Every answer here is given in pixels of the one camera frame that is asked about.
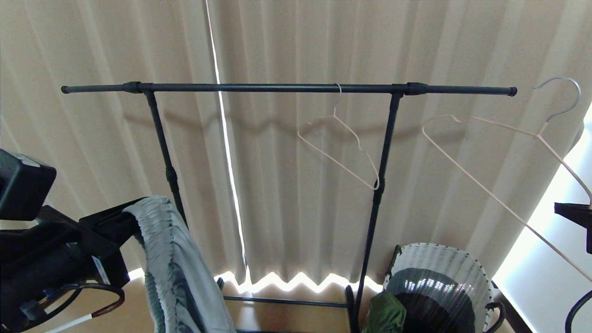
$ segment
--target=green clothing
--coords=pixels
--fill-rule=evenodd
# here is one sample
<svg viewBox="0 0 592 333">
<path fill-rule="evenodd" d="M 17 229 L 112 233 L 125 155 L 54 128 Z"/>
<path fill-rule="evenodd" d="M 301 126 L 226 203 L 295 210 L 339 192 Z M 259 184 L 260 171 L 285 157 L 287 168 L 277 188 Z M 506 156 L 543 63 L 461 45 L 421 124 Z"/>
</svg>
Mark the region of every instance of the green clothing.
<svg viewBox="0 0 592 333">
<path fill-rule="evenodd" d="M 370 300 L 366 325 L 362 333 L 403 333 L 407 310 L 388 290 Z"/>
</svg>

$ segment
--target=pink hanger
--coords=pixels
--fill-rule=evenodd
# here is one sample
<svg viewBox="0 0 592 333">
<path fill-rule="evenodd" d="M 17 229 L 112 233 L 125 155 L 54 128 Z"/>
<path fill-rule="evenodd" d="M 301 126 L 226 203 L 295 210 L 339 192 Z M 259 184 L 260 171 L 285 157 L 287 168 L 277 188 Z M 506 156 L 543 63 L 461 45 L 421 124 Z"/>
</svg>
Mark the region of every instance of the pink hanger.
<svg viewBox="0 0 592 333">
<path fill-rule="evenodd" d="M 321 149 L 317 148 L 317 146 L 313 145 L 312 143 L 310 143 L 307 139 L 303 138 L 300 135 L 300 127 L 298 127 L 298 129 L 296 130 L 296 134 L 298 135 L 298 137 L 300 139 L 302 139 L 302 141 L 306 142 L 309 146 L 311 146 L 312 148 L 314 148 L 316 151 L 320 152 L 321 154 L 327 156 L 329 159 L 331 159 L 331 161 L 337 163 L 340 167 L 342 167 L 345 171 L 349 172 L 350 174 L 352 174 L 354 177 L 356 177 L 359 181 L 361 181 L 362 183 L 364 183 L 364 185 L 368 186 L 369 188 L 373 189 L 373 190 L 377 190 L 378 187 L 380 186 L 380 180 L 378 179 L 378 170 L 376 169 L 376 166 L 374 165 L 374 162 L 372 162 L 372 159 L 370 158 L 370 155 L 362 149 L 362 144 L 360 142 L 360 138 L 358 137 L 358 135 L 356 134 L 356 132 L 354 132 L 351 128 L 349 128 L 348 125 L 346 125 L 341 119 L 339 119 L 336 115 L 337 113 L 337 105 L 339 105 L 339 101 L 341 100 L 341 86 L 339 84 L 336 84 L 339 87 L 339 97 L 337 98 L 337 101 L 335 102 L 335 106 L 333 107 L 333 115 L 331 116 L 321 116 L 321 117 L 315 117 L 313 118 L 311 121 L 307 121 L 306 123 L 309 125 L 312 125 L 314 123 L 315 120 L 317 119 L 323 119 L 323 118 L 332 118 L 337 120 L 341 125 L 345 126 L 345 128 L 348 129 L 348 131 L 350 131 L 351 134 L 353 134 L 356 137 L 356 140 L 358 141 L 358 148 L 360 149 L 361 152 L 363 152 L 364 154 L 366 154 L 366 157 L 368 158 L 368 160 L 370 161 L 370 164 L 372 165 L 372 169 L 374 169 L 374 173 L 376 174 L 376 186 L 370 185 L 368 184 L 365 180 L 362 179 L 362 177 L 356 175 L 353 171 L 351 171 L 350 169 L 346 168 L 343 164 L 341 164 L 340 162 L 338 162 L 336 159 L 334 159 L 333 157 L 329 156 L 329 154 L 323 152 Z"/>
<path fill-rule="evenodd" d="M 547 118 L 547 120 L 545 121 L 545 123 L 543 124 L 543 126 L 540 128 L 540 130 L 537 133 L 532 133 L 532 132 L 528 132 L 522 129 L 518 129 L 516 127 L 513 126 L 509 126 L 509 125 L 505 125 L 502 123 L 498 123 L 496 121 L 492 121 L 489 119 L 485 119 L 485 118 L 481 118 L 481 117 L 469 117 L 465 120 L 458 120 L 458 118 L 456 118 L 455 116 L 451 115 L 451 114 L 446 114 L 446 115 L 442 115 L 442 116 L 436 116 L 436 117 L 432 117 L 430 119 L 428 119 L 427 121 L 425 121 L 422 124 L 422 133 L 423 135 L 434 145 L 436 146 L 436 148 L 438 148 L 439 151 L 441 151 L 452 163 L 454 163 L 454 165 L 456 165 L 462 172 L 464 172 L 465 175 L 469 176 L 470 179 L 472 179 L 477 185 L 479 185 L 479 187 L 481 187 L 485 192 L 487 192 L 487 194 L 489 194 L 495 201 L 497 201 L 500 205 L 502 205 L 502 207 L 504 207 L 508 212 L 510 212 L 510 214 L 512 214 L 516 219 L 518 219 L 518 221 L 520 221 L 520 223 L 522 223 L 526 228 L 528 228 L 530 231 L 532 231 L 538 238 L 541 239 L 541 241 L 543 241 L 545 244 L 547 244 L 551 249 L 553 249 L 553 251 L 555 251 L 557 254 L 559 254 L 565 261 L 567 261 L 570 265 L 572 265 L 576 270 L 578 270 L 584 277 L 586 277 L 588 280 L 590 280 L 592 282 L 592 277 L 590 277 L 590 275 L 588 275 L 582 268 L 580 268 L 578 265 L 576 265 L 573 261 L 571 261 L 565 254 L 563 254 L 558 248 L 556 248 L 553 244 L 551 244 L 549 241 L 547 241 L 541 234 L 539 234 L 536 230 L 534 230 L 531 226 L 528 225 L 528 223 L 526 223 L 526 221 L 521 218 L 520 216 L 518 216 L 518 214 L 516 214 L 511 208 L 509 208 L 505 203 L 503 203 L 498 197 L 495 196 L 495 194 L 493 194 L 490 190 L 488 190 L 485 186 L 483 186 L 483 184 L 481 184 L 478 180 L 475 179 L 475 177 L 473 177 L 467 170 L 465 170 L 465 168 L 463 168 L 460 164 L 458 164 L 458 162 L 456 162 L 450 155 L 448 155 L 430 136 L 427 135 L 426 133 L 426 124 L 430 123 L 433 120 L 436 120 L 438 118 L 452 118 L 452 120 L 454 120 L 455 122 L 462 124 L 462 123 L 466 123 L 469 120 L 473 119 L 473 120 L 478 120 L 478 121 L 483 121 L 485 123 L 488 124 L 492 124 L 492 125 L 496 125 L 496 126 L 500 126 L 506 129 L 510 129 L 513 130 L 515 132 L 519 132 L 519 133 L 523 133 L 529 136 L 534 137 L 536 140 L 540 141 L 543 143 L 543 145 L 551 152 L 551 154 L 553 154 L 553 156 L 559 160 L 559 162 L 570 172 L 570 174 L 575 178 L 575 180 L 582 186 L 582 188 L 584 189 L 584 191 L 586 192 L 586 194 L 588 194 L 588 197 L 590 198 L 590 204 L 589 204 L 589 208 L 592 209 L 592 193 L 590 192 L 590 189 L 584 184 L 584 182 L 582 181 L 582 179 L 570 168 L 569 165 L 567 165 L 564 160 L 559 156 L 559 154 L 557 154 L 557 152 L 555 152 L 555 150 L 553 150 L 553 148 L 551 148 L 551 146 L 547 143 L 547 141 L 544 140 L 544 138 L 542 137 L 543 131 L 545 130 L 545 128 L 547 127 L 547 125 L 549 124 L 549 121 L 562 113 L 566 113 L 568 111 L 570 111 L 571 109 L 573 109 L 578 102 L 580 101 L 581 98 L 581 89 L 580 89 L 580 85 L 578 84 L 578 82 L 576 82 L 575 80 L 573 80 L 572 78 L 568 78 L 566 76 L 556 76 L 554 78 L 548 79 L 547 81 L 543 82 L 542 84 L 533 87 L 533 89 L 538 89 L 543 87 L 544 85 L 546 85 L 547 83 L 556 80 L 556 79 L 565 79 L 570 81 L 571 83 L 573 83 L 575 85 L 575 87 L 578 89 L 578 97 L 575 99 L 574 103 L 567 109 L 554 113 L 551 116 L 549 116 Z"/>
</svg>

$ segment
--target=black garment rack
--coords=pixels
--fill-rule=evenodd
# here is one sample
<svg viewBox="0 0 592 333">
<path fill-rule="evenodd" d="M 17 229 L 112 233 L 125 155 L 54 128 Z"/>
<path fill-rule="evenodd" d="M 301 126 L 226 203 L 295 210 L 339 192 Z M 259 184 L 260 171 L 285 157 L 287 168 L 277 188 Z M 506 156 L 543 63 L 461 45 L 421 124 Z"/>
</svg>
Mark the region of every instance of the black garment rack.
<svg viewBox="0 0 592 333">
<path fill-rule="evenodd" d="M 177 183 L 177 174 L 175 168 L 170 160 L 169 149 L 166 145 L 165 133 L 162 128 L 162 122 L 158 112 L 156 97 L 154 95 L 157 91 L 191 91 L 191 92 L 343 92 L 343 93 L 357 93 L 357 94 L 391 94 L 391 104 L 389 107 L 387 129 L 384 135 L 384 142 L 382 146 L 382 155 L 380 159 L 380 167 L 378 171 L 379 187 L 374 190 L 374 197 L 372 199 L 372 211 L 370 214 L 370 222 L 368 224 L 368 233 L 366 235 L 366 246 L 364 249 L 364 258 L 362 263 L 362 271 L 360 274 L 360 282 L 358 287 L 358 294 L 355 299 L 351 286 L 345 288 L 346 302 L 317 302 L 305 300 L 289 300 L 289 299 L 270 299 L 261 297 L 238 297 L 225 296 L 226 300 L 240 300 L 249 302 L 265 302 L 265 303 L 281 303 L 281 304 L 295 304 L 295 305 L 311 305 L 311 306 L 330 306 L 335 308 L 347 308 L 349 316 L 349 326 L 351 332 L 358 333 L 358 315 L 360 312 L 360 304 L 362 301 L 362 292 L 364 287 L 364 279 L 368 270 L 368 260 L 370 258 L 370 250 L 372 248 L 372 240 L 374 238 L 374 229 L 376 228 L 376 221 L 378 217 L 378 208 L 382 199 L 382 194 L 385 188 L 384 175 L 387 170 L 388 153 L 391 148 L 392 135 L 395 127 L 395 118 L 399 107 L 399 100 L 404 95 L 423 95 L 423 94 L 478 94 L 478 95 L 516 95 L 516 87 L 464 87 L 464 86 L 446 86 L 446 85 L 427 85 L 419 82 L 409 82 L 407 84 L 392 84 L 392 85 L 376 85 L 376 84 L 152 84 L 142 82 L 128 82 L 124 84 L 114 85 L 84 85 L 84 86 L 63 86 L 62 92 L 70 94 L 73 92 L 102 92 L 102 91 L 124 91 L 132 94 L 144 94 L 148 100 L 148 106 L 152 113 L 152 119 L 156 127 L 156 134 L 160 143 L 162 156 L 165 160 L 166 179 L 169 182 L 170 190 L 173 193 L 175 205 L 185 224 L 187 224 L 185 211 L 183 209 L 183 202 L 179 193 L 179 184 Z M 220 289 L 224 286 L 222 279 L 218 280 Z M 237 330 L 237 332 L 261 332 L 249 330 Z"/>
</svg>

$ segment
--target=curtain fold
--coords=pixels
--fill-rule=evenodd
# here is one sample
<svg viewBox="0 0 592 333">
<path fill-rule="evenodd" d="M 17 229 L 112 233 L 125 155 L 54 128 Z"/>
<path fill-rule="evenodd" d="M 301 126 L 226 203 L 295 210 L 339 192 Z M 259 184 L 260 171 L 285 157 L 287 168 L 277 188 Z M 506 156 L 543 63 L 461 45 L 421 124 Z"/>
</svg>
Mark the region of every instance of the curtain fold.
<svg viewBox="0 0 592 333">
<path fill-rule="evenodd" d="M 62 85 L 215 82 L 205 6 L 194 1 L 2 1 L 2 147 L 57 168 L 48 200 L 78 219 L 172 197 L 143 95 Z M 215 94 L 156 93 L 189 230 L 210 268 L 244 278 Z M 128 268 L 142 265 L 135 241 Z"/>
<path fill-rule="evenodd" d="M 396 244 L 436 242 L 480 259 L 494 274 L 522 226 L 420 134 L 438 114 L 482 116 L 535 130 L 569 105 L 569 84 L 531 87 L 555 75 L 584 96 L 545 137 L 565 153 L 590 103 L 589 3 L 528 1 L 211 1 L 222 83 L 517 86 L 516 97 L 404 97 L 369 275 L 381 279 Z M 337 94 L 224 94 L 253 281 L 270 272 L 315 282 L 328 273 L 357 281 L 372 192 L 312 150 L 304 136 L 367 182 L 374 176 L 355 138 L 330 115 Z M 338 116 L 378 164 L 389 96 L 343 94 Z M 480 124 L 428 131 L 480 181 L 528 217 L 558 163 L 528 137 Z"/>
</svg>

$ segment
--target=clothes hanger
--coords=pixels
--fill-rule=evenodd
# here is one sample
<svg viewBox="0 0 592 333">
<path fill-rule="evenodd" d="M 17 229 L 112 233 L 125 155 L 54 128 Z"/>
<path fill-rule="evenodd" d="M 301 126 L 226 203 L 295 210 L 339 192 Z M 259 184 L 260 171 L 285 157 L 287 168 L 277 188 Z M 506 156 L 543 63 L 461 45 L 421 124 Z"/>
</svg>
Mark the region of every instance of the clothes hanger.
<svg viewBox="0 0 592 333">
<path fill-rule="evenodd" d="M 558 116 L 560 114 L 566 113 L 570 110 L 572 110 L 577 104 L 578 102 L 580 102 L 580 98 L 581 98 L 581 89 L 580 89 L 580 85 L 578 84 L 578 82 L 576 82 L 575 80 L 573 80 L 572 78 L 569 78 L 567 76 L 556 76 L 553 78 L 548 79 L 547 81 L 543 82 L 542 84 L 533 87 L 533 89 L 539 89 L 541 87 L 543 87 L 544 85 L 546 85 L 547 83 L 556 80 L 556 79 L 564 79 L 567 81 L 570 81 L 572 84 L 575 85 L 575 87 L 578 90 L 578 97 L 575 99 L 575 101 L 573 102 L 573 104 L 568 107 L 567 109 L 554 113 L 551 116 L 549 116 L 545 123 L 543 124 L 543 126 L 540 128 L 540 130 L 537 133 L 533 133 L 533 132 L 528 132 L 526 130 L 522 130 L 522 129 L 518 129 L 516 127 L 513 126 L 509 126 L 506 124 L 502 124 L 502 123 L 498 123 L 497 121 L 492 121 L 489 119 L 485 119 L 485 118 L 481 118 L 481 117 L 469 117 L 465 120 L 459 120 L 458 118 L 456 118 L 455 116 L 451 115 L 451 114 L 446 114 L 446 115 L 442 115 L 442 116 L 436 116 L 436 117 L 432 117 L 428 120 L 426 120 L 423 124 L 422 124 L 422 133 L 423 135 L 429 140 L 429 142 L 431 142 L 434 146 L 436 146 L 436 148 L 441 151 L 452 163 L 454 163 L 454 165 L 456 165 L 465 175 L 469 176 L 470 179 L 473 180 L 473 182 L 475 182 L 477 185 L 479 185 L 479 187 L 481 187 L 485 192 L 487 192 L 487 194 L 489 194 L 490 197 L 492 197 L 495 201 L 497 201 L 502 207 L 504 207 L 508 212 L 510 212 L 510 214 L 512 214 L 516 219 L 518 219 L 518 221 L 520 221 L 520 223 L 522 223 L 526 228 L 528 228 L 530 231 L 532 231 L 538 238 L 541 239 L 541 241 L 543 241 L 545 244 L 547 244 L 553 251 L 555 251 L 559 256 L 561 256 L 566 262 L 568 262 L 570 265 L 572 265 L 577 271 L 579 271 L 585 278 L 587 278 L 588 280 L 590 280 L 592 282 L 592 277 L 587 274 L 582 268 L 580 268 L 576 263 L 574 263 L 573 261 L 571 261 L 566 255 L 564 255 L 557 247 L 555 247 L 553 244 L 551 244 L 549 241 L 547 241 L 541 234 L 539 234 L 536 230 L 534 230 L 531 226 L 528 225 L 528 223 L 526 223 L 526 221 L 518 216 L 518 214 L 516 214 L 511 208 L 509 208 L 505 203 L 503 203 L 503 201 L 501 201 L 498 197 L 496 197 L 490 190 L 487 189 L 487 187 L 483 186 L 483 184 L 481 184 L 477 179 L 475 179 L 475 177 L 473 177 L 467 170 L 465 170 L 465 168 L 463 168 L 460 164 L 458 164 L 458 162 L 456 162 L 450 155 L 448 155 L 429 135 L 427 135 L 426 133 L 426 125 L 428 123 L 430 123 L 433 120 L 439 119 L 439 118 L 452 118 L 452 120 L 454 120 L 454 122 L 459 123 L 459 124 L 463 124 L 468 122 L 469 120 L 478 120 L 478 121 L 483 121 L 485 123 L 488 124 L 492 124 L 492 125 L 496 125 L 499 127 L 503 127 L 506 129 L 510 129 L 513 130 L 515 132 L 519 132 L 519 133 L 523 133 L 526 134 L 528 136 L 532 136 L 534 137 L 536 140 L 540 141 L 541 143 L 543 143 L 543 145 L 547 148 L 548 151 L 551 152 L 551 154 L 553 154 L 553 156 L 559 160 L 559 162 L 570 172 L 570 174 L 575 178 L 575 180 L 582 186 L 582 188 L 584 189 L 584 191 L 586 192 L 586 194 L 588 194 L 588 197 L 590 198 L 590 204 L 588 206 L 589 209 L 592 209 L 592 192 L 590 191 L 590 189 L 584 184 L 584 182 L 582 181 L 582 179 L 570 168 L 569 165 L 567 165 L 564 160 L 559 156 L 559 154 L 557 154 L 557 152 L 555 152 L 555 150 L 553 150 L 553 148 L 547 143 L 547 141 L 544 140 L 544 138 L 542 137 L 543 132 L 545 131 L 545 128 L 547 127 L 547 125 L 549 124 L 549 122 L 551 121 L 551 119 L 553 119 L 553 117 Z"/>
<path fill-rule="evenodd" d="M 333 115 L 331 115 L 331 116 L 315 117 L 311 121 L 307 121 L 306 123 L 309 124 L 309 125 L 312 125 L 314 123 L 314 121 L 317 120 L 317 119 L 331 118 L 331 119 L 337 120 L 341 125 L 343 125 L 345 128 L 347 128 L 348 131 L 350 131 L 350 133 L 353 134 L 356 137 L 356 140 L 358 141 L 358 149 L 360 149 L 361 152 L 363 152 L 364 154 L 366 154 L 366 157 L 370 161 L 370 164 L 372 165 L 372 169 L 374 169 L 374 173 L 376 174 L 376 186 L 373 186 L 373 185 L 368 184 L 365 180 L 362 179 L 362 177 L 356 175 L 353 171 L 351 171 L 350 169 L 348 169 L 347 167 L 345 167 L 343 164 L 341 164 L 340 162 L 338 162 L 336 159 L 334 159 L 333 157 L 331 157 L 329 154 L 323 152 L 321 149 L 317 148 L 317 146 L 313 145 L 307 139 L 303 138 L 300 135 L 300 127 L 299 126 L 298 126 L 298 129 L 296 130 L 296 134 L 298 135 L 298 137 L 300 139 L 302 139 L 302 141 L 306 142 L 306 144 L 308 144 L 309 146 L 311 146 L 312 148 L 314 148 L 316 151 L 320 152 L 321 154 L 323 154 L 326 157 L 328 157 L 329 159 L 331 159 L 331 161 L 337 163 L 345 171 L 349 172 L 350 174 L 352 174 L 352 176 L 356 177 L 359 181 L 361 181 L 362 183 L 364 183 L 364 185 L 368 186 L 369 188 L 371 188 L 373 190 L 377 190 L 378 187 L 380 186 L 380 180 L 378 179 L 378 170 L 376 169 L 376 166 L 374 165 L 374 162 L 372 161 L 372 158 L 370 158 L 370 154 L 368 154 L 365 150 L 362 149 L 362 144 L 360 142 L 360 138 L 358 137 L 358 135 L 356 134 L 356 132 L 354 132 L 351 128 L 349 128 L 349 126 L 346 125 L 336 115 L 336 113 L 337 113 L 337 106 L 339 105 L 339 101 L 341 100 L 341 93 L 342 93 L 341 85 L 339 85 L 339 84 L 336 84 L 336 85 L 339 87 L 339 96 L 337 98 L 337 101 L 335 102 L 335 105 L 333 106 Z"/>
</svg>

